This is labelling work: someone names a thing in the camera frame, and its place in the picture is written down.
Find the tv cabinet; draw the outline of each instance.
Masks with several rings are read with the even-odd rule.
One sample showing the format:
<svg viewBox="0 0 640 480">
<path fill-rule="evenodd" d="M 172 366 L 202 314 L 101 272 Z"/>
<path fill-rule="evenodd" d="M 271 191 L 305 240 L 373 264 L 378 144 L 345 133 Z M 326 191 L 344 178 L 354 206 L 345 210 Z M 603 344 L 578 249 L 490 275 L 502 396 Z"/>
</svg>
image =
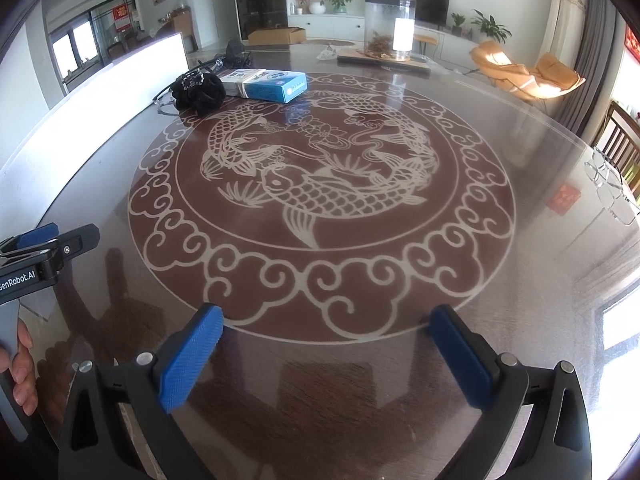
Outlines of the tv cabinet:
<svg viewBox="0 0 640 480">
<path fill-rule="evenodd" d="M 289 15 L 289 27 L 306 29 L 310 40 L 345 40 L 361 43 L 364 41 L 364 17 L 350 14 L 292 14 Z M 445 68 L 459 70 L 462 73 L 474 70 L 474 62 L 469 55 L 471 49 L 478 46 L 467 38 L 459 38 L 444 30 L 416 25 L 416 34 L 433 36 L 438 46 L 431 58 Z"/>
</svg>

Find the cardboard box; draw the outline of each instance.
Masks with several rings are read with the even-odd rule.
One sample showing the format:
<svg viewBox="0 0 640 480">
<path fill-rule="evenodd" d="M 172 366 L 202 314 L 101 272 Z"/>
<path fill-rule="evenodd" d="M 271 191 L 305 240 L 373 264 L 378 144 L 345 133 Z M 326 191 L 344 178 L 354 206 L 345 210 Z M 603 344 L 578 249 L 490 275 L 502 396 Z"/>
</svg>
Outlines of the cardboard box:
<svg viewBox="0 0 640 480">
<path fill-rule="evenodd" d="M 250 45 L 292 45 L 306 41 L 306 30 L 299 27 L 264 28 L 249 34 Z"/>
<path fill-rule="evenodd" d="M 227 95 L 288 103 L 306 90 L 306 74 L 285 70 L 234 70 L 220 77 Z"/>
</svg>

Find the gray curtain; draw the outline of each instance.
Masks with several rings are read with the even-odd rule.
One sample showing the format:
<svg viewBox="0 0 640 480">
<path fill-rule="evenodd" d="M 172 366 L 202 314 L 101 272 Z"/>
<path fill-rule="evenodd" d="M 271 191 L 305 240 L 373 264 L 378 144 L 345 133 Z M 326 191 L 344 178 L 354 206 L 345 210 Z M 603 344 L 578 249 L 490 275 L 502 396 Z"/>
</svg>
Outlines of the gray curtain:
<svg viewBox="0 0 640 480">
<path fill-rule="evenodd" d="M 611 0 L 588 0 L 582 43 L 575 62 L 575 71 L 587 81 L 564 98 L 554 116 L 578 137 L 590 118 L 609 68 L 617 13 Z"/>
</svg>

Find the blue and white box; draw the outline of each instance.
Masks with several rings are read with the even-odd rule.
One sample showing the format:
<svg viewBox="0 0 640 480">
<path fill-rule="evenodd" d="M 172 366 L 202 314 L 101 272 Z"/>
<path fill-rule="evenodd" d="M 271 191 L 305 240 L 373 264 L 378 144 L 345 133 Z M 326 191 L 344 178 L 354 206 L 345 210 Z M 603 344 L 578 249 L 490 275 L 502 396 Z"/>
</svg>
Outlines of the blue and white box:
<svg viewBox="0 0 640 480">
<path fill-rule="evenodd" d="M 226 94 L 288 103 L 306 90 L 306 74 L 284 70 L 234 70 L 220 78 Z"/>
</svg>

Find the eyeglasses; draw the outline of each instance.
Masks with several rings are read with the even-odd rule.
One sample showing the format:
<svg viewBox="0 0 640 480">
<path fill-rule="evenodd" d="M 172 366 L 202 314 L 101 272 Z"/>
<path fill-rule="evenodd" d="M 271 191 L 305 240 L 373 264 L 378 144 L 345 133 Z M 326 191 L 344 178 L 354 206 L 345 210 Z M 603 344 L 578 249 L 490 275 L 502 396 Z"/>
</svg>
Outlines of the eyeglasses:
<svg viewBox="0 0 640 480">
<path fill-rule="evenodd" d="M 631 225 L 640 215 L 640 207 L 626 196 L 622 175 L 610 158 L 594 148 L 591 160 L 584 163 L 584 171 L 596 185 L 598 198 L 604 208 L 619 222 Z"/>
</svg>

